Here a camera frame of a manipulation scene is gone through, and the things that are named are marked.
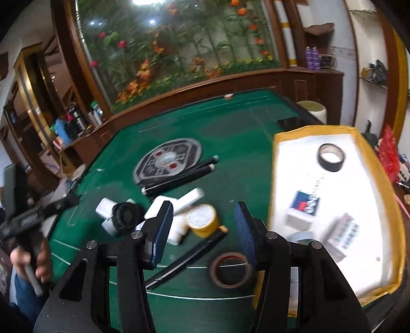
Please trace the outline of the white red medicine box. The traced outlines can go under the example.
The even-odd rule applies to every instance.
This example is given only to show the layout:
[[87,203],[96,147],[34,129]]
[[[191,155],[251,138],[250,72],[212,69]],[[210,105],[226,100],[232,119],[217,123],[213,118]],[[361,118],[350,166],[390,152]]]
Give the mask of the white red medicine box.
[[342,215],[334,224],[324,245],[335,262],[342,261],[351,252],[358,229],[358,223],[348,214]]

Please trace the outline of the black round cap holder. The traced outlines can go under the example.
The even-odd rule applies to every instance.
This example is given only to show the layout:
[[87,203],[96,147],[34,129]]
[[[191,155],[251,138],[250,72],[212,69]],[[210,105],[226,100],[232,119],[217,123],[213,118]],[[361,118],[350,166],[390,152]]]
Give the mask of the black round cap holder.
[[145,220],[145,214],[146,209],[139,203],[118,203],[112,208],[112,223],[119,235],[126,235]]

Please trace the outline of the white blue small box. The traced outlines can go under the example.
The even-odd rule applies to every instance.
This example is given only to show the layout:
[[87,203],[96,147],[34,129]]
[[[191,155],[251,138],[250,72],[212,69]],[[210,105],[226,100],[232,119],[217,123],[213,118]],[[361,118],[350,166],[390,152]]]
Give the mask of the white blue small box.
[[320,198],[298,191],[286,213],[285,223],[299,231],[307,231],[316,221]]

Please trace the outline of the black tape roll red core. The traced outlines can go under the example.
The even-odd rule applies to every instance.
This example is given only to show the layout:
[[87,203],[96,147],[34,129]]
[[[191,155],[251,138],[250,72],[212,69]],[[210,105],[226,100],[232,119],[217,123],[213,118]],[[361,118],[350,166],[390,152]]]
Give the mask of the black tape roll red core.
[[222,289],[238,289],[253,276],[253,267],[242,253],[228,252],[217,256],[209,267],[212,282]]

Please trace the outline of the black marker orange tip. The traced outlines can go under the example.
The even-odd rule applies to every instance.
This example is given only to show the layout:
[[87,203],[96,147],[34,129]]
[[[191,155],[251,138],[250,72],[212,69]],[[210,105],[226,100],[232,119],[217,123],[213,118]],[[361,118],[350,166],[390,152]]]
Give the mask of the black marker orange tip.
[[199,244],[187,251],[187,253],[182,255],[175,262],[147,279],[145,281],[146,290],[152,291],[160,285],[165,284],[165,282],[173,279],[190,264],[195,263],[197,260],[201,259],[212,249],[214,249],[228,235],[228,233],[229,229],[226,226],[221,225],[218,227],[214,233],[206,237],[206,239],[200,241]]

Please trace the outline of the white paint marker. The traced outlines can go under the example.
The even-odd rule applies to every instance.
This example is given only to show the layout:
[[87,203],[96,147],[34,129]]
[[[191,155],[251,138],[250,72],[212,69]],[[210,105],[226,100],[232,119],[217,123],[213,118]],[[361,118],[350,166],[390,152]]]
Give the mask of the white paint marker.
[[174,215],[181,213],[186,210],[189,206],[193,205],[200,199],[204,197],[204,191],[199,187],[194,188],[189,191],[187,194],[180,197],[174,204]]

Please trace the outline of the long black art marker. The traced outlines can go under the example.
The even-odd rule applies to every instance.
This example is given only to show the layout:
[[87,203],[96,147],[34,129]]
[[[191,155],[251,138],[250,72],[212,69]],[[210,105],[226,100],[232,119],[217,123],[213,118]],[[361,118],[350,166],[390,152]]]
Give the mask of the long black art marker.
[[167,180],[165,182],[148,187],[143,187],[141,189],[141,193],[147,197],[156,197],[167,191],[173,190],[177,187],[188,184],[189,182],[200,179],[201,177],[214,172],[214,170],[216,170],[216,166],[214,164],[203,166],[193,171],[189,171],[184,175],[179,175],[171,180]]

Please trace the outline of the black tape roll tan core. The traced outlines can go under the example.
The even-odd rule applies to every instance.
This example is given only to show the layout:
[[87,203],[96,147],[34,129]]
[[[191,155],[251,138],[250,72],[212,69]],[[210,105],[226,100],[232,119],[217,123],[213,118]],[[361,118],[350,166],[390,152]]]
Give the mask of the black tape roll tan core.
[[342,149],[334,144],[322,144],[317,150],[317,162],[325,170],[338,172],[345,161]]

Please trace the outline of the white plastic bottle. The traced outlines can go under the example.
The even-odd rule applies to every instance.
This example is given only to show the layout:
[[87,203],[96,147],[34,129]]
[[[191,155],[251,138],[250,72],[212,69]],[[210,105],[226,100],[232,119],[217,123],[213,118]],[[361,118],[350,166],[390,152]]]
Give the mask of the white plastic bottle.
[[109,235],[113,237],[119,237],[119,234],[112,223],[112,208],[116,204],[116,202],[108,198],[103,198],[95,209],[96,213],[104,220],[101,226]]

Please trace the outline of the white tray with yellow rim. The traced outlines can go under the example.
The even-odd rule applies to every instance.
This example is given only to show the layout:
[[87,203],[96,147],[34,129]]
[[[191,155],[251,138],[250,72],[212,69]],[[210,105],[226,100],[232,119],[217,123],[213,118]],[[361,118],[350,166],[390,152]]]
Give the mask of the white tray with yellow rim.
[[[322,144],[345,154],[338,172],[317,162]],[[402,214],[379,158],[362,134],[349,126],[305,126],[274,136],[272,186],[267,227],[283,237],[298,232],[285,223],[298,191],[320,198],[316,221],[308,230],[324,243],[344,214],[359,225],[351,252],[337,265],[360,304],[369,305],[400,287],[406,259]]]

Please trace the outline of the pink fly swatter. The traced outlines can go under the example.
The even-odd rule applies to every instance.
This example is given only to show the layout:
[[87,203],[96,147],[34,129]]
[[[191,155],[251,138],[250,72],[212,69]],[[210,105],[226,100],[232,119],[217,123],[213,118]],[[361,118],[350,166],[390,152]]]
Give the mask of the pink fly swatter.
[[406,217],[410,220],[410,213],[407,211],[406,207],[404,206],[403,202],[399,199],[399,197],[397,196],[397,194],[395,194],[395,199],[397,201],[397,203],[399,204],[402,212],[404,212],[404,214],[406,215]]

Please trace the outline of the red plastic bag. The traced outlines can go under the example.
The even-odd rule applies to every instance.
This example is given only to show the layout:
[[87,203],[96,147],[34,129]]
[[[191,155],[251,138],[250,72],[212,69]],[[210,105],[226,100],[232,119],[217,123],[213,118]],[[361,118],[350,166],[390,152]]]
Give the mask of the red plastic bag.
[[379,145],[379,159],[392,183],[396,183],[399,174],[399,158],[393,131],[386,125]]

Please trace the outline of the black kettle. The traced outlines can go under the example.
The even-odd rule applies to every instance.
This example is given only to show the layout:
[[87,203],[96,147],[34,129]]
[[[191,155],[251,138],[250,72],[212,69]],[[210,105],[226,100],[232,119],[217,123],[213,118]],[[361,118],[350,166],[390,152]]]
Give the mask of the black kettle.
[[367,125],[365,128],[365,132],[362,132],[362,136],[363,138],[368,142],[368,144],[370,144],[370,146],[372,148],[375,148],[375,146],[377,146],[378,143],[378,137],[375,133],[371,132],[371,121],[368,119],[367,120]]

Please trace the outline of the flower mural panel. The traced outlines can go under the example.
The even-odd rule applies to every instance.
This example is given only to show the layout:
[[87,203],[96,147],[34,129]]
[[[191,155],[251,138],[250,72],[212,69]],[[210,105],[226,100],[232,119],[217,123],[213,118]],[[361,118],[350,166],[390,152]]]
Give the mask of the flower mural panel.
[[197,82],[280,67],[262,1],[75,1],[72,9],[113,113]]

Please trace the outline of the purple spray can right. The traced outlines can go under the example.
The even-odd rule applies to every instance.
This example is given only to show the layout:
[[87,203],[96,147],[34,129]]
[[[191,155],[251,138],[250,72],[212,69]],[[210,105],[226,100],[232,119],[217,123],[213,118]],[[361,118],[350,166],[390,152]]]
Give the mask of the purple spray can right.
[[320,70],[320,55],[318,49],[314,46],[311,50],[312,59],[313,59],[313,68],[316,71]]

